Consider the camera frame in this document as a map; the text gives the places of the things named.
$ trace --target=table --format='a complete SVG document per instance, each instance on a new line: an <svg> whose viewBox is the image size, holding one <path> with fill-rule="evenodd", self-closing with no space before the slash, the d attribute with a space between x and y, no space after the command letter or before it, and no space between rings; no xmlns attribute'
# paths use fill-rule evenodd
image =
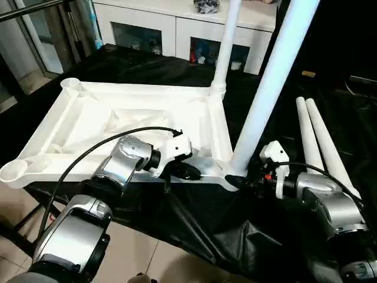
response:
<svg viewBox="0 0 377 283"><path fill-rule="evenodd" d="M104 83L208 87L213 74L214 70L205 65L106 45L0 115L0 166L17 157L59 95L60 81L67 77ZM258 76L237 71L228 74L223 103L233 146L259 80ZM372 98L289 81L256 153L264 144L278 140L291 160L304 161L297 96L315 99L353 184L370 210L375 210L377 102ZM51 182L32 183L25 190L44 199L53 187ZM64 183L57 199L67 203L79 192L77 184ZM164 194L163 184L133 183L115 210L114 220L260 282L315 282L315 276L323 273L319 267L334 266L316 219L296 200L254 200L247 192L232 193L219 185L172 184L171 193Z"/></svg>

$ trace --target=floor tile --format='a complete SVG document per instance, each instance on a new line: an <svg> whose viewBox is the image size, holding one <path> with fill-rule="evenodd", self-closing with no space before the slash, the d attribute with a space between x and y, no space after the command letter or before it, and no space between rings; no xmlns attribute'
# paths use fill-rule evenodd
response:
<svg viewBox="0 0 377 283"><path fill-rule="evenodd" d="M20 267L19 270L17 270L17 272L14 276L21 274L21 273L25 273L25 272L26 272L26 269L23 269L22 267Z"/></svg>
<svg viewBox="0 0 377 283"><path fill-rule="evenodd" d="M24 270L28 270L31 266L31 262L32 262L32 259L30 256L28 256L24 262L24 264L22 264L21 268L24 269Z"/></svg>
<svg viewBox="0 0 377 283"><path fill-rule="evenodd" d="M0 236L0 257L21 266L25 262L27 255L11 241Z"/></svg>
<svg viewBox="0 0 377 283"><path fill-rule="evenodd" d="M0 221L6 225L16 225L38 205L23 189L12 189L0 182L0 192Z"/></svg>
<svg viewBox="0 0 377 283"><path fill-rule="evenodd" d="M163 241L157 245L147 274L158 283L252 283Z"/></svg>
<svg viewBox="0 0 377 283"><path fill-rule="evenodd" d="M0 283L5 283L19 270L19 266L0 258Z"/></svg>
<svg viewBox="0 0 377 283"><path fill-rule="evenodd" d="M112 222L107 229L111 240L94 283L127 282L145 273L158 240Z"/></svg>

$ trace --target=metal rod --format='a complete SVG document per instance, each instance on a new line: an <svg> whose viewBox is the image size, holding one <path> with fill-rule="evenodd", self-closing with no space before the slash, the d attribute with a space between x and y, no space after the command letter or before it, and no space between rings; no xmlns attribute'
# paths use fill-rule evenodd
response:
<svg viewBox="0 0 377 283"><path fill-rule="evenodd" d="M24 225L36 214L36 212L42 207L41 204L38 204L32 211L30 211L29 214L27 214L23 220L17 223L16 226L14 226L13 230L18 232Z"/></svg>
<svg viewBox="0 0 377 283"><path fill-rule="evenodd" d="M40 4L30 5L30 6L25 7L25 8L21 8L21 9L17 9L17 10L14 10L14 11L10 11L10 12L1 14L0 15L0 22L4 22L4 21L7 21L9 19L13 19L13 18L16 18L16 17L19 17L19 16L23 16L23 15L26 15L26 14L33 13L35 11L39 11L39 10L51 7L51 6L56 6L56 5L59 5L59 4L63 4L64 2L71 2L71 1L73 1L73 0L51 0L51 1L48 1L48 2L40 3Z"/></svg>

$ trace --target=glass door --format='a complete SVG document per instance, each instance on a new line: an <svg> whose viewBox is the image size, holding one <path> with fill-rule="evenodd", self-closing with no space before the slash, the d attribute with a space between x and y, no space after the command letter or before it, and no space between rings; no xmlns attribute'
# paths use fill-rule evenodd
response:
<svg viewBox="0 0 377 283"><path fill-rule="evenodd" d="M43 2L43 0L14 1L18 9ZM22 19L46 70L56 74L63 73L63 68L48 28L45 11L40 10L24 15Z"/></svg>

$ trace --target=white plastic tube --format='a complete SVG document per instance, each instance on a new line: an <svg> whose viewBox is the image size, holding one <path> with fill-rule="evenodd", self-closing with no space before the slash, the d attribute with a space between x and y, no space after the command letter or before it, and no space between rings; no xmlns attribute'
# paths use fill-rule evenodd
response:
<svg viewBox="0 0 377 283"><path fill-rule="evenodd" d="M221 41L216 71L210 88L210 95L220 94L224 97L226 91L226 74L232 53L234 34L236 33L238 14L242 0L230 0L228 16L225 23L223 40Z"/></svg>
<svg viewBox="0 0 377 283"><path fill-rule="evenodd" d="M320 0L291 0L266 70L225 174L245 176L247 166L299 52Z"/></svg>
<svg viewBox="0 0 377 283"><path fill-rule="evenodd" d="M306 106L329 173L343 183L355 196L360 197L359 192L351 183L342 159L340 159L339 153L326 128L325 122L323 122L319 114L314 100L311 98L306 100Z"/></svg>
<svg viewBox="0 0 377 283"><path fill-rule="evenodd" d="M309 113L307 112L305 99L303 97L298 97L296 99L296 105L297 112L299 114L300 131L302 146L304 148L305 162L324 170L316 136L314 135L312 122L310 121ZM311 174L320 174L319 172L312 169L307 169L307 172Z"/></svg>

